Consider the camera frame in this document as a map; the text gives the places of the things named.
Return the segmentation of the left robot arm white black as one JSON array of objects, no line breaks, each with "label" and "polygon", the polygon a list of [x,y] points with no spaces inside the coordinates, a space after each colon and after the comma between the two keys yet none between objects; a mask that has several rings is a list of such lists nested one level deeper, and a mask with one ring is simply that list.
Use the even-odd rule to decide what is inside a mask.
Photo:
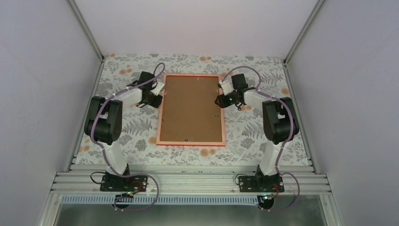
[{"label": "left robot arm white black", "polygon": [[107,166],[104,181],[112,182],[120,191],[128,189],[131,184],[128,163],[118,142],[122,132],[124,104],[159,108],[164,87],[165,84],[158,81],[153,73],[141,72],[138,80],[111,97],[94,96],[90,100],[84,133],[102,151]]}]

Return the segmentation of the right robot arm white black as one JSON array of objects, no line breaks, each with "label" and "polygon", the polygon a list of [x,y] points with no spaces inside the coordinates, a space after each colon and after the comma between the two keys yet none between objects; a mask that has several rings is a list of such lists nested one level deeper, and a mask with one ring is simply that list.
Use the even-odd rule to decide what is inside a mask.
[{"label": "right robot arm white black", "polygon": [[290,142],[299,132],[292,99],[289,97],[277,98],[265,94],[255,87],[250,87],[244,74],[232,76],[231,82],[221,80],[218,87],[221,94],[215,99],[220,108],[231,105],[238,110],[249,105],[261,110],[263,114],[263,131],[269,141],[258,164],[253,182],[261,192],[277,189],[281,183],[279,159],[286,143]]}]

